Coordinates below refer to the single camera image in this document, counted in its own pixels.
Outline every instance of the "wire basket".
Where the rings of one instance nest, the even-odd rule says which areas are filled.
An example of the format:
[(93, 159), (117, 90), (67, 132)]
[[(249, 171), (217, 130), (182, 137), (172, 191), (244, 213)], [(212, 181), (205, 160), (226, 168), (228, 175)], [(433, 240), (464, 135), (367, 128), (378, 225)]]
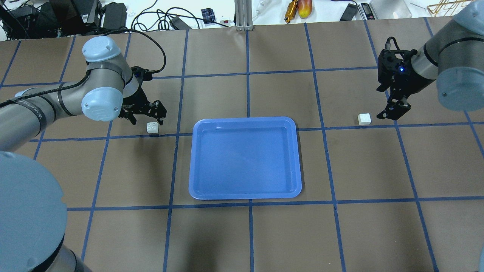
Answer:
[(452, 16), (459, 13), (475, 0), (440, 0), (440, 3), (427, 6), (433, 17)]

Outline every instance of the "black phone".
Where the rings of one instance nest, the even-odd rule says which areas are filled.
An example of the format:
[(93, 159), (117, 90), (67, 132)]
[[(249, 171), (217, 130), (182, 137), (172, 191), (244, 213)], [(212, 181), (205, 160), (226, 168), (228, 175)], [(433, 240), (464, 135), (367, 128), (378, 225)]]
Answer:
[(353, 4), (348, 4), (348, 6), (345, 9), (345, 12), (343, 12), (343, 15), (341, 16), (341, 19), (339, 21), (351, 21), (355, 14), (358, 11), (358, 6), (353, 5)]
[(367, 20), (375, 20), (375, 16), (368, 3), (362, 3), (362, 8)]

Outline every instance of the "metal bracket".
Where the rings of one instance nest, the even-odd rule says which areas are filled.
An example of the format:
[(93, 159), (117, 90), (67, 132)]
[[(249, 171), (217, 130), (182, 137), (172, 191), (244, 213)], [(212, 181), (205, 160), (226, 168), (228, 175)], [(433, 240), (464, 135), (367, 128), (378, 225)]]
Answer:
[(235, 0), (235, 29), (236, 30), (253, 30), (252, 23), (252, 0)]

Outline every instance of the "white bottle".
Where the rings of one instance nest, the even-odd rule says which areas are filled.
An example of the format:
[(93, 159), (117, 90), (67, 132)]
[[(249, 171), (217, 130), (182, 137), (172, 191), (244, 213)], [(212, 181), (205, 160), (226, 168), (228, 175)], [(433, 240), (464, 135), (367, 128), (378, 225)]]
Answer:
[(269, 4), (269, 2), (271, 2), (271, 0), (260, 0), (259, 5), (256, 8), (256, 15), (252, 17), (253, 20), (256, 19), (259, 16), (259, 14), (261, 14), (264, 11), (264, 9)]

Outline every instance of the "small white block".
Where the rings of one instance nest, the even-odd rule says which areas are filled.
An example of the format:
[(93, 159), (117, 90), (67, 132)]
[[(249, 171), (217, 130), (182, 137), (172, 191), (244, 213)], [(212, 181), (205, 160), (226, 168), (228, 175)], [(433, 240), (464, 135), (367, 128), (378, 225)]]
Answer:
[(358, 114), (358, 123), (360, 125), (369, 125), (371, 124), (371, 117), (369, 113), (360, 113)]
[(158, 133), (158, 128), (160, 125), (158, 122), (149, 122), (146, 124), (146, 132), (148, 133)]

